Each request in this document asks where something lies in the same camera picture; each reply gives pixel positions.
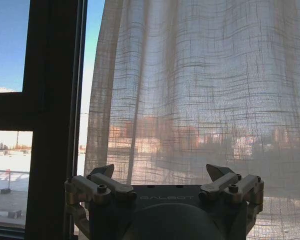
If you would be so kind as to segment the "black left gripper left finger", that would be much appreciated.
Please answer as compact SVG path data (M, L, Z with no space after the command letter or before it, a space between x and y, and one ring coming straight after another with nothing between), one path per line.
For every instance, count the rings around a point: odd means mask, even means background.
M93 202L104 206L115 199L123 203L131 203L137 198L132 185L120 183L112 179L114 165L97 167L87 175L73 176L64 183L65 212L73 217L74 224L91 239L90 222L82 202Z

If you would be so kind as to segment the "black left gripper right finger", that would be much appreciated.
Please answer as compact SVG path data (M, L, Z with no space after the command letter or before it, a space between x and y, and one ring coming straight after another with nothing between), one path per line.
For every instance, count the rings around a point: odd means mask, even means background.
M242 177L228 167L207 164L211 183L200 187L203 209L224 236L246 236L263 211L264 181L258 175Z

